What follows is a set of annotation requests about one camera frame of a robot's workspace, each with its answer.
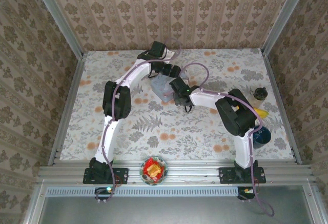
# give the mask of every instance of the table surface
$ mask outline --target table surface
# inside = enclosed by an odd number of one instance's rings
[[[61,160],[90,160],[98,148],[104,125],[102,109],[107,81],[120,78],[141,51],[89,52],[61,151]],[[230,91],[238,88],[249,97],[266,87],[268,97],[260,107],[269,112],[263,120],[271,141],[255,149],[257,159],[292,159],[292,151],[259,49],[182,50],[172,63],[185,66],[200,62],[210,71],[205,88]],[[199,66],[187,71],[190,85],[199,85],[206,72]],[[186,113],[173,100],[164,103],[151,90],[146,77],[131,90],[132,110],[124,120],[115,148],[116,160],[143,160],[151,155],[165,160],[234,160],[233,137],[218,112],[193,107]]]

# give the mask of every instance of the dark bottle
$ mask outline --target dark bottle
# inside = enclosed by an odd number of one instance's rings
[[[265,87],[256,88],[250,103],[254,108],[259,108],[267,96],[268,92]]]

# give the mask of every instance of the blue cup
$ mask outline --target blue cup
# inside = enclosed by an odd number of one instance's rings
[[[259,131],[253,133],[253,147],[254,149],[261,148],[262,146],[269,143],[271,140],[271,132],[266,128],[262,127]]]

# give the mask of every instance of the wall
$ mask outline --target wall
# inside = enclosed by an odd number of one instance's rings
[[[42,0],[0,0],[0,223],[23,218],[75,67]]]
[[[304,163],[328,209],[328,0],[300,0],[269,59]]]
[[[260,48],[285,0],[56,0],[84,51]]]

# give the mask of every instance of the plate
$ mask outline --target plate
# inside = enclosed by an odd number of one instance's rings
[[[158,164],[161,167],[164,167],[163,170],[163,174],[162,176],[159,178],[159,180],[157,182],[155,182],[151,177],[149,177],[147,174],[144,174],[144,167],[145,167],[145,163],[152,158],[153,161],[158,162]],[[151,156],[149,158],[147,158],[140,166],[140,177],[143,180],[143,182],[145,182],[146,184],[150,185],[150,186],[155,186],[158,184],[161,184],[163,182],[163,180],[166,178],[167,174],[168,174],[168,166],[166,164],[166,162],[159,156]]]

